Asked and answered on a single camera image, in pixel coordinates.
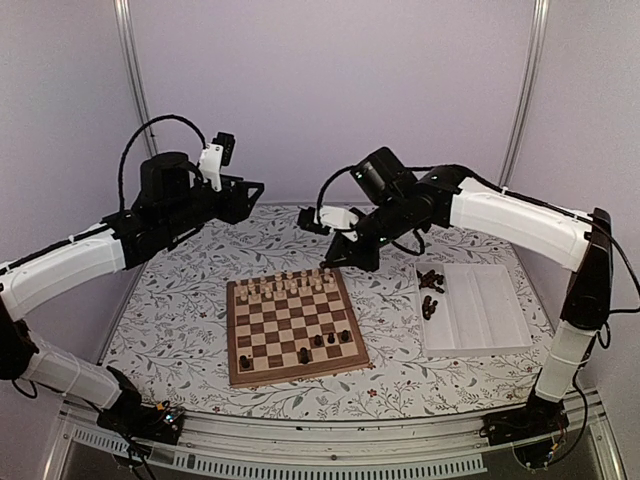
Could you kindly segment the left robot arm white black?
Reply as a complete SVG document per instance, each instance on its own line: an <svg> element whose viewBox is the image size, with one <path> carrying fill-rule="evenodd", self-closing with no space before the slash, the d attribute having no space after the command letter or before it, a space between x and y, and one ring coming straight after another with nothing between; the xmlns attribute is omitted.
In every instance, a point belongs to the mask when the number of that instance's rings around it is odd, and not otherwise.
<svg viewBox="0 0 640 480"><path fill-rule="evenodd" d="M132 270L163 250L173 250L212 220L246 220L264 191L261 182L221 173L220 148L198 163L180 152L156 155L140 167L132 206L87 230L1 267L1 378L40 384L79 397L103 411L128 434L148 426L141 395L120 371L98 367L34 332L30 315L47 306L61 312L64 297L80 296L106 277Z"/></svg>

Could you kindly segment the wooden chess board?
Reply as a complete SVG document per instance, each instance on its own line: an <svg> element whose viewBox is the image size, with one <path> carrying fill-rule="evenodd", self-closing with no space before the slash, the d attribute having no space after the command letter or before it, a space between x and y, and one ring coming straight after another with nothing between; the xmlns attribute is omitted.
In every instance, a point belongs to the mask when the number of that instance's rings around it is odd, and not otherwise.
<svg viewBox="0 0 640 480"><path fill-rule="evenodd" d="M240 302L226 285L227 352L229 383L233 388L257 388L347 373L373 366L365 346L355 308L342 273L340 300L312 303L300 297L265 302ZM340 334L349 331L349 341ZM329 333L335 343L327 343ZM323 338L322 346L314 337ZM299 361L299 350L309 351L310 361ZM241 355L251 359L252 368L242 371Z"/></svg>

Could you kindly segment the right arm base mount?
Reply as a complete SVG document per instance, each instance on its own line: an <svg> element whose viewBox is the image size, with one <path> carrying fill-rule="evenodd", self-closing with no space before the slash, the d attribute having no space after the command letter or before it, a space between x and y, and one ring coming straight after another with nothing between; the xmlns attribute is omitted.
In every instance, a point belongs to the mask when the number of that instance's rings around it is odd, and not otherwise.
<svg viewBox="0 0 640 480"><path fill-rule="evenodd" d="M563 401L551 402L532 391L523 406L486 414L482 417L479 436L486 438L490 446L511 444L527 440L516 447L516 460L528 469L548 467L559 449L560 440L552 434L563 436L569 426Z"/></svg>

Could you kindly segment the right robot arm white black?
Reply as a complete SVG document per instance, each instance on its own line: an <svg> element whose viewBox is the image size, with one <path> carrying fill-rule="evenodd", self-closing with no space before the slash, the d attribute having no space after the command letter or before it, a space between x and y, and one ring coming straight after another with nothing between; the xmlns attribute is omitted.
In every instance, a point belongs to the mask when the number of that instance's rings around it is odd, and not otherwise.
<svg viewBox="0 0 640 480"><path fill-rule="evenodd" d="M379 267L382 247L432 226L468 229L539 254L569 271L570 281L551 350L537 377L533 400L517 415L517 427L537 436L556 417L575 374L610 316L612 241L609 214L565 210L483 179L456 164L417 169L387 147L344 169L374 204L369 214L316 202L314 224L334 232L327 267Z"/></svg>

